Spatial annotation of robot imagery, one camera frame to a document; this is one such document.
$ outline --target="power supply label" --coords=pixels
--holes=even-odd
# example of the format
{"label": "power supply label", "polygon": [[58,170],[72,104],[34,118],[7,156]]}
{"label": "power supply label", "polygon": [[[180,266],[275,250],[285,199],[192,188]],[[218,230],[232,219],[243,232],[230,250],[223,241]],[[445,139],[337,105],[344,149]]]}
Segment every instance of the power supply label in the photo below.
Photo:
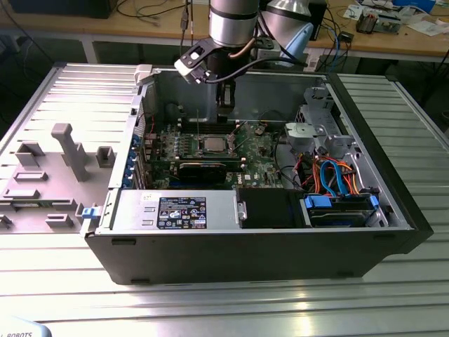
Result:
{"label": "power supply label", "polygon": [[206,220],[206,198],[159,198],[157,227],[161,230],[204,230]]}

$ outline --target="motherboard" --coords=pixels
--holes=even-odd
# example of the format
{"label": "motherboard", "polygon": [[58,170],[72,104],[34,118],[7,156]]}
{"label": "motherboard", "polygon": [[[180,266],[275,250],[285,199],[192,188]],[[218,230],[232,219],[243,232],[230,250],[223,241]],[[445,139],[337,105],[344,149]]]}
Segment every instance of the motherboard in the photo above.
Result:
{"label": "motherboard", "polygon": [[167,125],[145,135],[147,188],[282,187],[273,153],[278,133],[257,121]]}

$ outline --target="green circuit board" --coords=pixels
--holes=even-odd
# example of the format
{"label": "green circuit board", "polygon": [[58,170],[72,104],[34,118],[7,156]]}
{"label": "green circuit board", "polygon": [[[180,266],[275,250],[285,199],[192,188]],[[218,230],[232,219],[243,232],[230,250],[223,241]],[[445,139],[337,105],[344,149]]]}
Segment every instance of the green circuit board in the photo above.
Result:
{"label": "green circuit board", "polygon": [[145,150],[151,175],[149,188],[176,188],[180,165],[190,162],[226,166],[225,181],[214,184],[213,189],[282,187],[272,156],[276,141],[273,133],[264,129],[264,124],[245,123],[229,137],[222,133],[182,132],[175,126],[167,126],[153,139],[152,148],[149,150],[147,146]]}

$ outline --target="white label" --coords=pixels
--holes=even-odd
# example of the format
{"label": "white label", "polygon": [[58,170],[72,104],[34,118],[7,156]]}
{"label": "white label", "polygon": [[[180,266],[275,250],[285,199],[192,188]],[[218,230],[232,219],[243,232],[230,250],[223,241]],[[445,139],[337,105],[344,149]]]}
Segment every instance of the white label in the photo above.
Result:
{"label": "white label", "polygon": [[140,201],[159,201],[159,198],[161,197],[161,193],[156,192],[143,192],[140,195]]}
{"label": "white label", "polygon": [[20,207],[39,207],[38,204],[19,204],[19,203],[11,204],[11,206],[12,207],[18,207],[18,208],[20,208]]}

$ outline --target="chip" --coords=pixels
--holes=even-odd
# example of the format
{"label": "chip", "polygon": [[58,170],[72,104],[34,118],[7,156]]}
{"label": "chip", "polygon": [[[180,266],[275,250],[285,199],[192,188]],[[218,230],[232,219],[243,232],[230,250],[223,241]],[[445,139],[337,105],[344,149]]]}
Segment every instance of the chip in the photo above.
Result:
{"label": "chip", "polygon": [[221,137],[204,138],[204,150],[211,152],[224,152],[226,150],[226,142]]}

